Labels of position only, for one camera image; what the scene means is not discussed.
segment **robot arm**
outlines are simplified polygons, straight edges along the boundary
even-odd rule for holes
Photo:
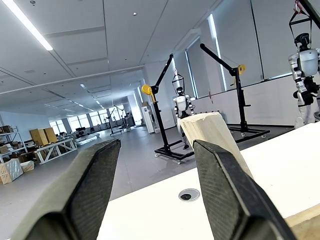
[[[310,105],[313,103],[313,96],[310,92],[307,91],[307,88],[301,78],[302,72],[298,66],[299,53],[295,53],[289,57],[289,64],[292,71],[292,77],[295,81],[295,86],[297,88],[297,92],[293,94],[293,96],[298,99],[299,106]]]
[[[186,98],[186,102],[188,103],[188,107],[190,108],[191,116],[195,115],[194,107],[192,105],[190,96],[189,95],[185,95],[185,98]]]
[[[178,108],[178,104],[177,104],[177,98],[174,98],[174,99],[173,99],[173,103],[174,103],[175,117],[176,117],[177,119],[179,119],[180,116],[179,116],[179,108]]]

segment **white table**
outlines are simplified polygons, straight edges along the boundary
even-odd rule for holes
[[[320,203],[319,136],[313,123],[241,151],[284,218]],[[98,240],[213,240],[202,198],[178,198],[187,188],[200,190],[196,168],[110,201]]]

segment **wheeled base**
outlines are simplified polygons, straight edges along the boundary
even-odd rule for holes
[[[113,131],[112,133],[110,133],[110,136],[114,135],[114,134],[122,134],[123,129],[118,130],[118,131]]]
[[[168,147],[165,147],[165,146],[160,147],[159,149],[154,150],[154,152],[155,152],[154,156],[157,158],[157,157],[159,157],[159,155],[164,155],[166,157],[175,159],[179,165],[179,164],[181,164],[183,159],[188,158],[188,157],[195,154],[193,151],[190,151],[186,154],[182,154],[182,153],[178,153],[178,152],[174,152],[174,151],[170,150],[170,147],[177,145],[177,144],[180,144],[180,143],[182,143],[182,140],[175,141],[175,142],[169,144]]]
[[[235,140],[236,143],[241,143],[250,139],[255,139],[258,137],[262,137],[263,139],[266,138],[266,134],[270,133],[270,130],[261,130],[261,129],[250,129],[247,128],[246,130],[241,129],[241,127],[229,127],[230,132],[241,132],[241,139]]]

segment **ceiling light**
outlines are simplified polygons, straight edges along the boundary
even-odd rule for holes
[[[36,27],[32,24],[32,22],[27,18],[27,16],[21,11],[21,9],[13,0],[2,1],[47,51],[53,50],[52,46],[41,35],[38,29],[36,29]]]

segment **robot gantry stand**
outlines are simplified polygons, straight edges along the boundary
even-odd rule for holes
[[[195,153],[193,151],[190,151],[190,152],[187,152],[186,154],[182,154],[182,153],[171,151],[170,148],[172,146],[180,144],[183,141],[179,140],[179,141],[175,141],[173,143],[168,143],[166,130],[164,128],[164,124],[162,122],[161,115],[160,115],[161,110],[159,110],[158,101],[156,99],[156,94],[159,91],[159,85],[160,85],[161,81],[163,80],[173,57],[174,57],[174,55],[170,54],[169,59],[168,59],[167,63],[165,64],[165,67],[162,70],[161,75],[160,75],[159,79],[156,81],[155,85],[153,85],[153,86],[144,85],[142,88],[142,91],[152,97],[155,115],[158,120],[160,132],[161,132],[161,136],[162,136],[162,140],[163,140],[163,147],[160,147],[160,148],[154,150],[154,156],[157,158],[157,157],[159,157],[159,155],[164,155],[166,157],[173,158],[173,159],[177,160],[177,163],[180,164],[183,159],[188,158],[188,157],[194,155]]]
[[[241,81],[239,77],[239,69],[238,67],[231,67],[221,58],[219,58],[216,54],[214,54],[209,48],[206,47],[203,43],[200,44],[200,48],[205,51],[210,57],[216,60],[219,64],[221,64],[225,69],[227,69],[231,76],[235,77],[235,85],[236,85],[236,93],[238,97],[238,105],[239,105],[239,113],[240,113],[240,127],[229,127],[231,132],[241,132],[241,139],[236,140],[236,143],[241,143],[250,139],[254,139],[257,137],[265,137],[265,134],[270,133],[270,130],[261,130],[261,129],[251,129],[248,128],[248,124],[246,121],[245,115],[245,107],[250,107],[251,105],[246,105],[244,91],[241,87]]]

